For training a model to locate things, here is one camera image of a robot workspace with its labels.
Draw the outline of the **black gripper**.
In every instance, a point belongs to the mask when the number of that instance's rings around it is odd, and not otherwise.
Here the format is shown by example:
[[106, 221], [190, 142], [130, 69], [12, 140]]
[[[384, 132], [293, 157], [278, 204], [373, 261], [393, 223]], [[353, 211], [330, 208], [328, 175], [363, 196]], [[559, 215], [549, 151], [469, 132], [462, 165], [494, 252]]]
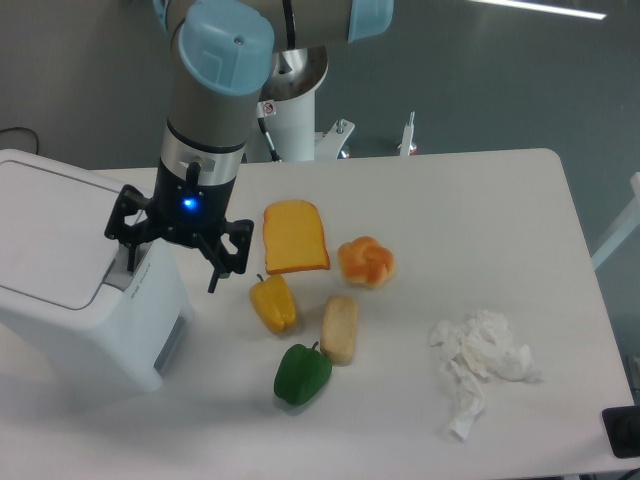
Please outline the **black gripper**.
[[[220, 185], [188, 185], [184, 179], [159, 164], [152, 199], [136, 187], [125, 184], [113, 206], [104, 235], [117, 240], [127, 251], [127, 270], [134, 272], [138, 247], [163, 240], [198, 248], [211, 263], [213, 272], [207, 291], [214, 293], [220, 279], [244, 274], [249, 258], [254, 222], [229, 222], [226, 211], [235, 180]], [[146, 220], [128, 224], [129, 217], [147, 213]]]

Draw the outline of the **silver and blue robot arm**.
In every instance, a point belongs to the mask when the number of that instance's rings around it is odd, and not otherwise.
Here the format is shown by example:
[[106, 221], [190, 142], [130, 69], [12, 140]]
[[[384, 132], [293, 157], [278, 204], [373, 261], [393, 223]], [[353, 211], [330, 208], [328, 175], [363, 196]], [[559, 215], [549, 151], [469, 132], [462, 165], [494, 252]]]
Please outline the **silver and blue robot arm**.
[[226, 211], [277, 53], [383, 33], [390, 1], [166, 1], [174, 84], [155, 188], [121, 190], [105, 228], [134, 271], [157, 239], [199, 250], [214, 279], [246, 269], [254, 229]]

